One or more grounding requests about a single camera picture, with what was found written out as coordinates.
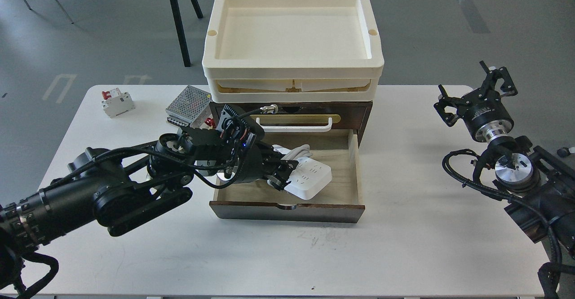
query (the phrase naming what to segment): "cable connector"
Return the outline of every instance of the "cable connector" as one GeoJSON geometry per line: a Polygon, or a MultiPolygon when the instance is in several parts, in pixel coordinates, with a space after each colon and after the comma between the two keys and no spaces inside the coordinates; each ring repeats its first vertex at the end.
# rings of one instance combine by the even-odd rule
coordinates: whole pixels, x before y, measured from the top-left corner
{"type": "Polygon", "coordinates": [[[279,107],[273,103],[270,106],[260,107],[260,110],[262,114],[275,114],[279,111],[279,107]]]}

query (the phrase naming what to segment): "white table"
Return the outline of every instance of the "white table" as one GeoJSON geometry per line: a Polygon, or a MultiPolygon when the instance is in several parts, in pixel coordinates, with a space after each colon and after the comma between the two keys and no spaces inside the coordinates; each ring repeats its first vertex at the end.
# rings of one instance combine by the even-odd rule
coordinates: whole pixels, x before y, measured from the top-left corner
{"type": "MultiPolygon", "coordinates": [[[[136,109],[115,119],[88,90],[41,186],[64,176],[90,147],[116,148],[175,132],[165,107],[185,86],[121,86],[136,109]]],[[[450,95],[470,91],[447,87],[450,95]]],[[[60,262],[44,294],[213,296],[542,295],[547,256],[493,201],[450,178],[441,160],[472,141],[433,110],[435,86],[379,86],[360,147],[366,211],[357,224],[221,220],[213,190],[194,180],[192,199],[110,237],[92,222],[40,252],[60,262]]],[[[469,158],[458,162],[471,175],[469,158]]],[[[45,273],[28,264],[25,283],[45,273]]]]}

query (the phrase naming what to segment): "drawer handle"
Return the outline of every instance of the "drawer handle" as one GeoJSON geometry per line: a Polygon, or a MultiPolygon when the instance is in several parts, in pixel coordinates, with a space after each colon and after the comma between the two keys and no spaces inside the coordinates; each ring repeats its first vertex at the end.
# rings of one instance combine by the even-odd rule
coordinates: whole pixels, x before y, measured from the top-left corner
{"type": "MultiPolygon", "coordinates": [[[[260,125],[259,117],[255,118],[255,122],[258,125],[260,125]]],[[[331,117],[328,117],[327,125],[323,125],[323,126],[264,126],[264,125],[260,125],[260,126],[261,126],[261,128],[263,128],[263,130],[265,132],[270,132],[270,133],[282,133],[282,132],[306,132],[306,133],[310,133],[310,132],[328,132],[329,130],[331,130],[331,125],[333,125],[333,119],[331,117]]]]}

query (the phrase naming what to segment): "white power strip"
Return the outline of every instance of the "white power strip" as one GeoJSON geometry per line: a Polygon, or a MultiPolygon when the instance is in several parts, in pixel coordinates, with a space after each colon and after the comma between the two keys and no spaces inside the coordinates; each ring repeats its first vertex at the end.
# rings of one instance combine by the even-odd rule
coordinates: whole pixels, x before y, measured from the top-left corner
{"type": "MultiPolygon", "coordinates": [[[[287,154],[290,150],[274,145],[274,150],[287,154]]],[[[304,200],[315,197],[332,180],[331,167],[322,162],[304,156],[296,158],[299,162],[287,180],[285,190],[304,200]]]]}

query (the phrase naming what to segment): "black robotic arm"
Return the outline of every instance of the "black robotic arm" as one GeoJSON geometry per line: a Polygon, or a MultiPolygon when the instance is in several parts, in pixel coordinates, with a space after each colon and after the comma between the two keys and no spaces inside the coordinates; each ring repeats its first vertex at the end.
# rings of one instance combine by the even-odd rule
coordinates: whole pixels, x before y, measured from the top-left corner
{"type": "Polygon", "coordinates": [[[443,169],[462,186],[469,186],[482,194],[509,202],[505,211],[533,241],[548,237],[551,243],[551,262],[544,264],[538,275],[546,299],[558,298],[556,289],[561,273],[575,274],[575,267],[561,264],[563,245],[575,259],[575,171],[541,147],[534,147],[526,136],[511,137],[513,119],[501,103],[502,97],[513,96],[517,90],[507,68],[487,68],[480,62],[487,76],[480,88],[461,98],[450,97],[439,85],[441,95],[433,106],[441,119],[452,127],[462,119],[474,141],[487,142],[481,155],[470,149],[452,151],[443,159],[443,169]],[[497,80],[503,79],[500,90],[497,80]],[[448,113],[446,107],[456,109],[448,113]],[[450,166],[457,155],[475,158],[472,179],[450,166]],[[484,169],[495,169],[495,188],[481,182],[484,169]]]}
{"type": "Polygon", "coordinates": [[[244,113],[226,105],[216,129],[180,127],[157,141],[113,150],[87,148],[68,164],[70,174],[52,181],[34,195],[0,207],[0,289],[13,284],[19,298],[30,298],[53,279],[58,261],[35,251],[39,245],[97,220],[111,236],[120,236],[191,199],[185,187],[194,176],[222,189],[232,183],[266,179],[277,190],[288,184],[297,161],[261,140],[263,129],[252,113],[275,113],[271,105],[244,113]],[[124,158],[142,156],[123,166],[124,158]],[[146,168],[149,180],[130,176],[146,168]],[[221,174],[215,185],[205,176],[221,174]],[[24,261],[50,266],[50,272],[29,288],[21,279],[24,261]]]}

